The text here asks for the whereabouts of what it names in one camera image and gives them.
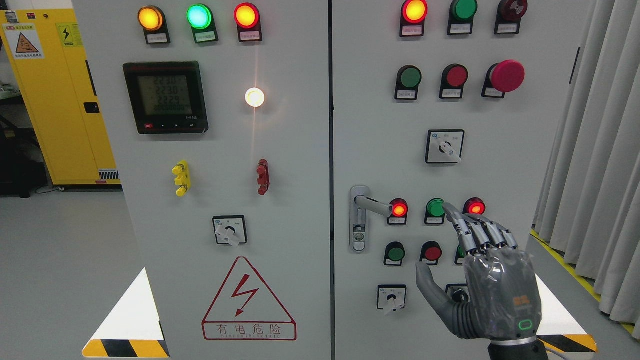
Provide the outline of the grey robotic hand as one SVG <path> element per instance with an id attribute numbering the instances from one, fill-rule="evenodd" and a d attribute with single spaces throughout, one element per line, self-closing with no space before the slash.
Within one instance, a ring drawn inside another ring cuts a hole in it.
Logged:
<path id="1" fill-rule="evenodd" d="M 518 248 L 509 229 L 482 215 L 460 212 L 444 203 L 464 251 L 463 267 L 470 300 L 455 302 L 434 281 L 430 267 L 416 264 L 416 284 L 453 335 L 486 338 L 498 346 L 537 340 L 542 301 L 531 258 Z"/>

